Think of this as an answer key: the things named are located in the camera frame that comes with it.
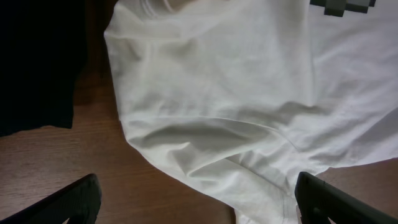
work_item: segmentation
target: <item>white t-shirt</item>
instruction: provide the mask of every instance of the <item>white t-shirt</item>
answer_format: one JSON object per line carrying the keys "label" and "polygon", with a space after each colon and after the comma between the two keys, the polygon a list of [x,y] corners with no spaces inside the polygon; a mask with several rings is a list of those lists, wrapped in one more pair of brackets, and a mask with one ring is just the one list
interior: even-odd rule
{"label": "white t-shirt", "polygon": [[298,174],[398,156],[398,1],[120,0],[105,32],[119,118],[152,165],[297,223]]}

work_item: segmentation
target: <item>clothing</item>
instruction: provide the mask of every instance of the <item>clothing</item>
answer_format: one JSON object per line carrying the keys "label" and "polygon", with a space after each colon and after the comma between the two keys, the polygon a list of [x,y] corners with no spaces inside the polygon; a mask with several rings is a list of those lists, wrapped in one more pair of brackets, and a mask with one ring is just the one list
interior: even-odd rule
{"label": "clothing", "polygon": [[0,136],[71,128],[87,58],[84,1],[3,1],[0,20]]}
{"label": "clothing", "polygon": [[152,165],[235,208],[297,223],[298,174],[398,156],[398,1],[120,0],[105,32],[119,118]]}

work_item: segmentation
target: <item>white cotton fabric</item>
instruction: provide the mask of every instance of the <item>white cotton fabric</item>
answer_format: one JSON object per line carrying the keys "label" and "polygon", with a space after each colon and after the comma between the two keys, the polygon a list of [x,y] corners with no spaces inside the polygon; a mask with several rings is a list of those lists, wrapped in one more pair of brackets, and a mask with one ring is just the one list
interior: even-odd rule
{"label": "white cotton fabric", "polygon": [[398,156],[397,9],[120,0],[105,38],[125,137],[238,223],[297,223],[299,172]]}

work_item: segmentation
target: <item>black pixel graphic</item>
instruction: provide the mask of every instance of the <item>black pixel graphic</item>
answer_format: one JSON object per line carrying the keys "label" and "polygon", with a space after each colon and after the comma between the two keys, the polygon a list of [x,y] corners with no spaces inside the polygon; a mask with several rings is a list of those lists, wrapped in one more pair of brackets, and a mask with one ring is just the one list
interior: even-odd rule
{"label": "black pixel graphic", "polygon": [[311,5],[325,7],[325,15],[343,17],[344,11],[368,13],[376,0],[311,0]]}

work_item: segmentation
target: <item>wooden surface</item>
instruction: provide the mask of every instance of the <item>wooden surface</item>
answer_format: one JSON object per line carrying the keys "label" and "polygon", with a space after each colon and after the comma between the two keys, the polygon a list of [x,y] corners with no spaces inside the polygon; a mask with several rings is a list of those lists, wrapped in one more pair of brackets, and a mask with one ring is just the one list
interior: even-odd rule
{"label": "wooden surface", "polygon": [[[161,173],[124,140],[102,39],[114,3],[87,1],[90,57],[76,83],[73,129],[0,138],[0,219],[96,173],[103,191],[99,224],[234,223],[232,209]],[[398,218],[398,160],[320,177]]]}

